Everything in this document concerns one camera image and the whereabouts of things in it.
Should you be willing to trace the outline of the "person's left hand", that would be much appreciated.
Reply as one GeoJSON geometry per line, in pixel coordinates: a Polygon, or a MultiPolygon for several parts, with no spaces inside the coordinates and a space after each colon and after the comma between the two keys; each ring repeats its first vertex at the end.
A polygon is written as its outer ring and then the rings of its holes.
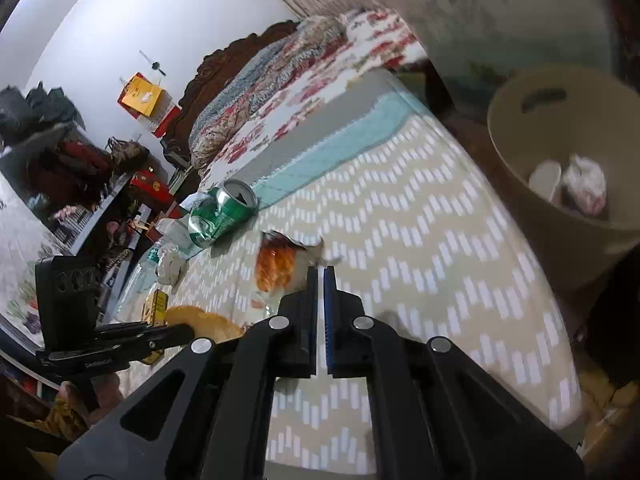
{"type": "Polygon", "coordinates": [[[120,379],[115,373],[91,379],[66,380],[58,388],[56,400],[67,405],[91,426],[124,400],[120,379]]]}

